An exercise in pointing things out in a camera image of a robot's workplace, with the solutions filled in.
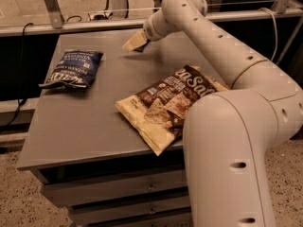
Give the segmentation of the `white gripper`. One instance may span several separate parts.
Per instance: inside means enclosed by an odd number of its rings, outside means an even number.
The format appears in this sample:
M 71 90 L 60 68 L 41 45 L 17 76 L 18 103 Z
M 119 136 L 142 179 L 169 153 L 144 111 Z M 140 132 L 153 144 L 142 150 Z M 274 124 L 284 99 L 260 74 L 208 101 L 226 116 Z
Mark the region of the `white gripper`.
M 162 40 L 171 33 L 171 28 L 163 12 L 158 10 L 145 21 L 143 31 L 136 32 L 122 45 L 123 50 L 126 52 L 134 51 L 139 46 L 145 44 L 148 39 L 155 42 Z

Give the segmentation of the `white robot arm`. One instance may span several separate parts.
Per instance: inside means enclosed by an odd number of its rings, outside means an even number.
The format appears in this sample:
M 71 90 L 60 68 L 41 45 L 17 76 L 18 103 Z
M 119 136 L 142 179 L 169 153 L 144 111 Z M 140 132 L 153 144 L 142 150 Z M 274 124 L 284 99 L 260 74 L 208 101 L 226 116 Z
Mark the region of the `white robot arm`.
M 162 0 L 144 24 L 157 41 L 183 31 L 228 88 L 190 108 L 183 132 L 194 227 L 276 227 L 265 153 L 303 125 L 303 90 L 204 17 L 205 0 Z

